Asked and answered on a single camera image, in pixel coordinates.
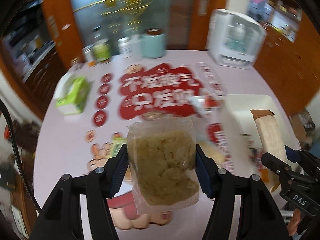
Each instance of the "black clamp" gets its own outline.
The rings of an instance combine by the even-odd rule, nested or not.
[[[63,175],[44,204],[30,240],[83,240],[80,195],[87,198],[92,239],[118,240],[106,198],[112,198],[119,191],[127,167],[124,144],[116,157],[89,175],[77,178]],[[290,239],[280,211],[258,175],[242,178],[218,168],[199,145],[196,146],[196,174],[202,191],[215,199],[203,240],[228,239],[236,195],[241,195],[238,240]]]
[[[307,175],[292,171],[291,166],[269,153],[261,161],[279,176],[280,196],[306,215],[298,225],[298,234],[308,229],[301,240],[315,239],[320,234],[320,160],[309,152],[285,148],[288,159],[299,164]]]

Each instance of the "black cable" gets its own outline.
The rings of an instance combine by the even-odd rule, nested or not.
[[[12,120],[11,120],[9,111],[8,111],[7,107],[5,106],[5,104],[2,102],[1,99],[0,99],[0,111],[2,112],[4,118],[5,118],[6,122],[7,122],[8,128],[9,128],[10,140],[11,140],[11,144],[12,144],[12,148],[13,148],[13,153],[14,153],[14,157],[16,158],[16,162],[17,162],[17,165],[18,165],[18,170],[20,172],[20,176],[22,178],[23,185],[24,185],[24,187],[25,187],[25,189],[26,189],[26,191],[27,191],[32,203],[36,207],[36,210],[38,212],[40,212],[41,208],[40,208],[35,196],[32,193],[32,190],[31,190],[31,188],[30,188],[30,186],[29,186],[29,184],[28,184],[28,182],[26,180],[26,175],[24,174],[24,170],[22,168],[22,163],[21,163],[21,159],[20,159],[20,155],[19,155],[16,136],[15,136],[14,131],[13,131]]]

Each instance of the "white appliance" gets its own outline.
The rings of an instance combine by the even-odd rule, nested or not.
[[[206,48],[218,65],[248,68],[255,62],[266,35],[266,30],[251,17],[215,9]]]

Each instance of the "light blue canister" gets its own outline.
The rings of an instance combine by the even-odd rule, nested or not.
[[[161,29],[147,29],[141,35],[141,54],[145,58],[158,58],[165,55],[165,33]]]

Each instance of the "glass bottle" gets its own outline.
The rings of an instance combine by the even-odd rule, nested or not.
[[[92,30],[94,35],[93,53],[98,62],[107,63],[111,57],[109,39],[103,38],[100,30],[101,26],[97,26]]]

